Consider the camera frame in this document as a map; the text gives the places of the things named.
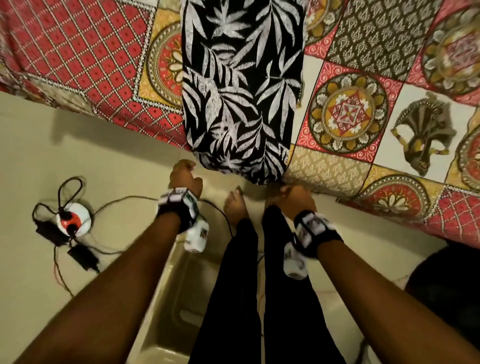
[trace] black pants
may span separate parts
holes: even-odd
[[[295,280],[283,271],[283,250],[292,241],[292,233],[278,207],[265,210],[262,226],[266,363],[345,364],[326,327],[310,279]],[[258,236],[252,222],[244,219],[223,256],[189,364],[261,362],[257,250]]]

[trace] black-and-white leaf print fabric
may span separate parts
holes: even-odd
[[[209,169],[265,184],[285,172],[308,0],[182,0],[187,140]]]

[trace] hand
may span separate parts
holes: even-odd
[[[311,192],[302,185],[281,187],[280,196],[275,200],[275,205],[292,220],[303,210],[317,212]]]
[[[196,163],[188,159],[181,159],[173,166],[170,174],[169,188],[188,188],[197,198],[202,194],[204,182],[200,177],[193,178],[192,170]]]

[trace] tiled floor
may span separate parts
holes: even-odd
[[[30,219],[34,204],[54,200],[58,186],[73,175],[87,179],[83,199],[94,208],[129,194],[156,197],[166,189],[173,164],[192,155],[102,120],[4,93],[0,93],[0,115],[0,363],[11,363],[69,299],[53,277],[52,245],[35,233]],[[249,196],[251,217],[259,226],[261,187],[201,167],[195,173],[204,178],[204,197],[219,206],[228,189],[242,186]],[[317,195],[315,201],[336,223],[346,243],[388,279],[409,274],[444,244],[422,232],[338,205],[331,197]],[[211,224],[211,236],[224,245],[227,227],[219,213],[211,213],[219,221]],[[154,203],[149,201],[129,200],[112,206],[95,221],[95,241],[124,248],[153,214]],[[59,263],[73,292],[95,276],[72,261],[66,249],[60,250]],[[332,336],[351,363],[357,355],[360,331],[320,264],[310,262],[308,268]]]

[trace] patterned bedspread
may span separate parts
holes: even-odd
[[[178,1],[0,4],[3,91],[189,148]],[[478,246],[477,3],[311,0],[306,22],[284,179]]]

